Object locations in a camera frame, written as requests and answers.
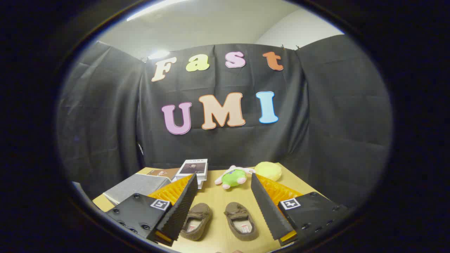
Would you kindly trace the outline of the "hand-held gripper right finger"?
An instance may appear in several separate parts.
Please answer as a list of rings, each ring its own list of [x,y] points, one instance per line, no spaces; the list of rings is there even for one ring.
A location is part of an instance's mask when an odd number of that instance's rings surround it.
[[[258,174],[251,189],[274,240],[304,245],[334,229],[348,213],[316,191],[299,193]]]

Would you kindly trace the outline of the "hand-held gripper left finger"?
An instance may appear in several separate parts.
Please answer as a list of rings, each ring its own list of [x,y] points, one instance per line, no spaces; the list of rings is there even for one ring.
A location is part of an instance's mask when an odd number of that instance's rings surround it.
[[[190,174],[151,194],[133,193],[106,214],[147,240],[172,246],[197,191],[197,176]]]

